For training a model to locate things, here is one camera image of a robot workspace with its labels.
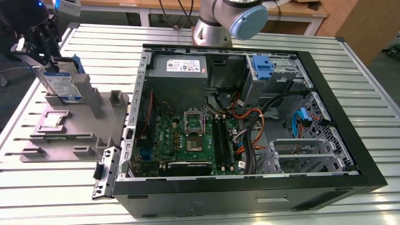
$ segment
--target red wire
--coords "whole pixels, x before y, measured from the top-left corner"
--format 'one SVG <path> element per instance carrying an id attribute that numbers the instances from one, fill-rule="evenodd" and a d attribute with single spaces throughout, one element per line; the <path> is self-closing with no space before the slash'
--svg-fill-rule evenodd
<path id="1" fill-rule="evenodd" d="M 141 134 L 140 134 L 140 137 L 144 135 L 145 127 L 147 127 L 147 125 L 148 125 L 148 121 L 149 121 L 149 118 L 151 118 L 152 99 L 153 99 L 153 92 L 152 92 L 152 90 L 151 90 L 149 111 L 148 111 L 148 115 L 147 115 L 147 117 L 145 117 L 144 128 L 143 128 L 143 132 L 141 132 Z"/>

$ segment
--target blue latch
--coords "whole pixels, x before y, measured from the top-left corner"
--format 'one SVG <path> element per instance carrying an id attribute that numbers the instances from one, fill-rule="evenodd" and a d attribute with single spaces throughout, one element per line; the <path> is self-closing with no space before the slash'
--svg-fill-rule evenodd
<path id="1" fill-rule="evenodd" d="M 268 80 L 273 74 L 273 64 L 267 55 L 253 55 L 252 65 L 257 72 L 259 80 Z"/>

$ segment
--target white sticker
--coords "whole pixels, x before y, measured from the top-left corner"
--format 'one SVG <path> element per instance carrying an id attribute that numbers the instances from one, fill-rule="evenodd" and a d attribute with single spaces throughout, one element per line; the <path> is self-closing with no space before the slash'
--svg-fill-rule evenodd
<path id="1" fill-rule="evenodd" d="M 51 86 L 51 89 L 55 90 L 63 102 L 79 102 L 79 100 L 81 99 L 81 94 L 76 86 L 71 82 L 72 78 L 69 73 L 45 72 L 44 78 Z"/>
<path id="2" fill-rule="evenodd" d="M 240 106 L 244 105 L 244 102 L 243 102 L 240 99 L 237 99 L 236 103 L 237 103 Z"/>
<path id="3" fill-rule="evenodd" d="M 168 60 L 167 72 L 200 72 L 200 60 Z"/>
<path id="4" fill-rule="evenodd" d="M 239 165 L 237 165 L 239 168 L 241 169 L 245 169 L 245 162 L 243 161 L 239 161 Z"/>
<path id="5" fill-rule="evenodd" d="M 133 6 L 133 7 L 136 7 L 137 5 L 136 4 L 129 4 L 129 3 L 120 3 L 120 6 Z"/>

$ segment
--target floor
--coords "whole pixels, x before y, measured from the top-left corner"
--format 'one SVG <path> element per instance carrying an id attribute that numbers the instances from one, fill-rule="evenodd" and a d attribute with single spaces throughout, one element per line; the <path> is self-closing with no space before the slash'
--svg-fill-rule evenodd
<path id="1" fill-rule="evenodd" d="M 140 19 L 137 14 L 113 13 L 113 12 L 81 12 L 80 17 L 73 17 L 67 14 L 59 14 L 59 28 L 60 33 L 64 33 L 67 26 L 71 22 L 96 23 L 96 24 L 113 24 L 113 25 L 136 25 L 140 26 Z M 180 20 L 180 16 L 169 17 L 171 23 Z M 169 25 L 160 20 L 156 15 L 151 17 L 151 23 L 157 27 L 169 27 Z M 9 61 L 0 53 L 0 71 L 9 68 L 17 68 L 1 73 L 4 78 L 9 81 L 7 87 L 0 87 L 0 131 L 17 108 L 27 90 L 35 80 L 35 75 L 28 68 L 24 68 L 23 62 Z M 400 105 L 400 61 L 389 58 L 385 52 L 380 53 L 376 60 L 369 66 L 369 70 L 393 98 L 395 102 Z"/>

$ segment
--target slotted aluminum table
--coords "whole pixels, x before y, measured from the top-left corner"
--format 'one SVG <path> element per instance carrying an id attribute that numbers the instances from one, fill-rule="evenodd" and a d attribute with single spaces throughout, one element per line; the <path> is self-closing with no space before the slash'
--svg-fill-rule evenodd
<path id="1" fill-rule="evenodd" d="M 141 44 L 191 44 L 191 30 L 80 24 L 63 56 L 80 56 L 100 91 L 133 90 Z M 0 224 L 400 224 L 400 110 L 347 43 L 329 37 L 259 34 L 233 46 L 309 51 L 389 183 L 317 211 L 135 219 L 116 200 L 92 201 L 95 162 L 21 163 L 45 106 L 39 80 L 0 135 Z"/>

